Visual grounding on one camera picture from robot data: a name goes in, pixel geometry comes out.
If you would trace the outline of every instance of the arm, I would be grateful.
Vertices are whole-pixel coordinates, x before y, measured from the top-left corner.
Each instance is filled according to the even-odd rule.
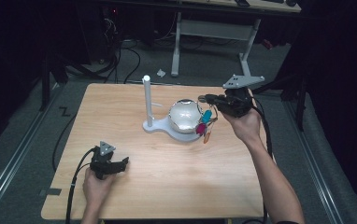
[[[88,168],[85,172],[83,183],[83,193],[86,198],[86,207],[83,213],[81,224],[96,224],[99,220],[99,213],[111,189],[115,175],[108,175],[106,179],[100,180],[94,171]]]
[[[248,147],[260,181],[264,204],[273,223],[305,223],[301,204],[289,181],[267,153],[260,137],[260,115],[252,109],[240,119],[228,115],[236,136]]]

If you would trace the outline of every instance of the human hand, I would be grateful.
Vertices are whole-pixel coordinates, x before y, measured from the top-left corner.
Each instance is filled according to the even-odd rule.
[[[109,194],[115,176],[107,175],[105,179],[101,180],[96,177],[96,173],[91,168],[86,169],[83,193],[85,194],[87,206],[95,209],[99,209],[102,206]]]
[[[251,144],[254,141],[261,140],[261,116],[255,109],[251,109],[247,115],[241,118],[234,118],[224,113],[222,113],[222,115],[228,120],[228,122],[230,122],[236,137],[242,140],[246,145]]]

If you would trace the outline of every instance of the white base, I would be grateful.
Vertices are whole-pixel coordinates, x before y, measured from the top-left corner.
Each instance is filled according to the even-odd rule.
[[[152,121],[152,126],[149,127],[147,121],[143,122],[143,129],[147,133],[164,132],[169,134],[172,138],[180,142],[193,142],[200,138],[196,133],[178,133],[170,126],[169,117],[164,119],[155,119]]]

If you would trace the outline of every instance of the table top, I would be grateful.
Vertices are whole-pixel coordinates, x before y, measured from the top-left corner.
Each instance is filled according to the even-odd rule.
[[[235,0],[182,0],[188,3],[210,4],[217,6],[237,7]],[[252,9],[272,10],[279,12],[301,12],[301,8],[296,4],[294,7],[289,7],[286,3],[274,3],[263,0],[246,0]]]
[[[162,119],[177,100],[196,100],[207,93],[223,94],[223,88],[151,85],[152,101],[162,105],[152,107],[153,115]],[[146,133],[142,127],[146,115],[143,85],[91,84],[50,186],[62,191],[48,195],[42,217],[65,219],[70,183],[79,161],[100,141],[117,148],[112,161],[130,158],[126,171],[117,175],[100,218],[263,215],[263,199],[250,154],[221,114],[206,144],[202,138],[182,143],[166,133]],[[265,141],[264,129],[261,134]],[[81,219],[85,208],[84,170],[79,172],[74,192],[73,219]]]

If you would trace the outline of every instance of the gray floor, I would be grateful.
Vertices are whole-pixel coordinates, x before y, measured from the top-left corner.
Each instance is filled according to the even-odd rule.
[[[169,76],[173,52],[171,45],[147,47],[141,43],[125,42],[127,48],[135,46],[132,49],[141,58],[129,82],[137,83],[144,75],[150,75],[151,81],[155,83],[221,86],[232,74],[242,75],[237,54],[244,48],[244,43],[216,45],[210,42],[221,44],[226,43],[226,40],[208,39],[200,48],[196,41],[183,41],[178,77]],[[254,45],[249,57],[251,74],[264,76],[265,83],[272,81],[288,50],[290,46],[268,50],[261,45]],[[136,67],[137,62],[138,58],[132,51],[121,51],[119,83]],[[88,67],[97,70],[102,66],[95,63]],[[156,76],[160,69],[166,72],[165,77]],[[108,83],[114,83],[114,79],[111,76]],[[0,137],[0,176],[10,173],[13,177],[8,178],[4,185],[7,187],[0,190],[0,223],[63,223],[44,220],[40,216],[45,201],[43,190],[49,188],[53,179],[52,151],[64,127],[78,111],[87,85],[93,82],[100,81],[70,76],[65,86],[53,91],[56,94],[55,100],[47,113],[41,114],[38,113],[41,87],[37,85],[29,99],[10,119]],[[293,125],[290,108],[295,102],[281,102],[278,91],[266,91],[256,95],[256,98],[262,103],[269,121],[278,166],[293,184],[303,205],[307,223],[357,223],[356,195],[324,138],[309,97],[303,133],[299,133]],[[69,116],[64,116],[63,107]],[[33,127],[34,120],[40,117],[43,119],[36,133],[26,135],[29,128]],[[60,159],[70,127],[57,145],[56,163]],[[30,140],[28,144],[24,144],[26,139]],[[11,159],[18,154],[22,155],[23,160],[14,166]],[[243,220],[235,219],[234,223]]]

